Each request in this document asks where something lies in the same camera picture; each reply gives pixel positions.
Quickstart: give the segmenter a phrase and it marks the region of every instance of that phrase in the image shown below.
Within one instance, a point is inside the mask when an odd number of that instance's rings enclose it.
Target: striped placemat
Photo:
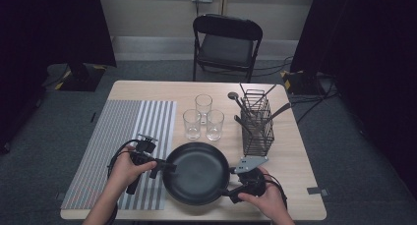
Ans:
[[[151,136],[152,156],[165,159],[171,151],[176,102],[107,100],[77,173],[65,195],[62,209],[91,209],[107,180],[107,165],[116,150],[138,134]],[[163,209],[165,188],[160,173],[142,175],[134,195],[123,194],[119,209]]]

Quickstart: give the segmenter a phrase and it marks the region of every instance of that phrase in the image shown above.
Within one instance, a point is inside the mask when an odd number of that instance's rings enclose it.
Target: person's right hand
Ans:
[[[268,171],[265,168],[259,167],[259,169],[261,172],[263,172],[263,174],[268,174]],[[265,175],[265,179],[272,181],[272,178],[269,175]],[[266,187],[267,189],[261,197],[254,197],[245,193],[239,194],[238,197],[243,201],[249,202],[256,206],[276,225],[294,224],[285,207],[279,189],[272,183],[267,183]]]

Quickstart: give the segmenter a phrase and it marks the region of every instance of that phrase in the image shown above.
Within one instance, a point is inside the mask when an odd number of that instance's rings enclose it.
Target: black frying pan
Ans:
[[[177,200],[190,205],[203,205],[221,197],[229,180],[229,164],[216,147],[203,142],[190,142],[174,149],[166,162],[177,165],[174,173],[163,172],[166,190]]]

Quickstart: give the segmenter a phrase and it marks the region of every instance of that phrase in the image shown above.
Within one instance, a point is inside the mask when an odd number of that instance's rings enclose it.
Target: carpeted floor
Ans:
[[[259,61],[257,68],[282,64]],[[50,67],[46,83],[59,78],[64,69],[65,65]],[[254,72],[252,83],[282,84],[279,73],[256,77],[277,69]],[[199,82],[244,81],[244,77],[200,69],[197,77]],[[191,79],[192,61],[119,61],[118,68],[106,71],[95,92],[56,91],[51,85],[41,106],[11,142],[11,152],[0,156],[0,224],[80,224],[60,218],[62,195],[77,171],[113,83]],[[323,80],[325,89],[328,82]],[[305,102],[312,96],[289,97],[299,102],[293,107],[297,120],[315,104]],[[329,195],[324,197],[327,219],[297,224],[417,223],[416,201],[358,126],[359,120],[339,97],[322,101],[299,122],[319,187]]]

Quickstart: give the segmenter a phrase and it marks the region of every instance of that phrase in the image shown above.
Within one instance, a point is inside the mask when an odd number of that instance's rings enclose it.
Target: dish rack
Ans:
[[[249,133],[248,130],[242,128],[243,153],[245,156],[267,156],[270,146],[274,141],[273,121],[266,123],[257,134],[252,134],[270,116],[267,94],[260,89],[244,90],[242,104],[246,109],[246,113],[244,110],[241,110],[240,116],[243,124],[251,131]]]

